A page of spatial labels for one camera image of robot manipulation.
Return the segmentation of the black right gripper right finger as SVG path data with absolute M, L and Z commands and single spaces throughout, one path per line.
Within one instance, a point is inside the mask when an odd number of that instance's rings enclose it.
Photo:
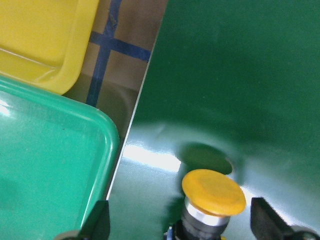
M 296 240 L 295 231 L 277 214 L 263 197 L 253 197 L 250 228 L 257 240 Z

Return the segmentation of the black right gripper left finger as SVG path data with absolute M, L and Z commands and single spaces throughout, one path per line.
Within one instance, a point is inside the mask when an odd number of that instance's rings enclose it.
M 80 240 L 108 240 L 110 235 L 110 211 L 107 200 L 95 203 L 79 232 Z

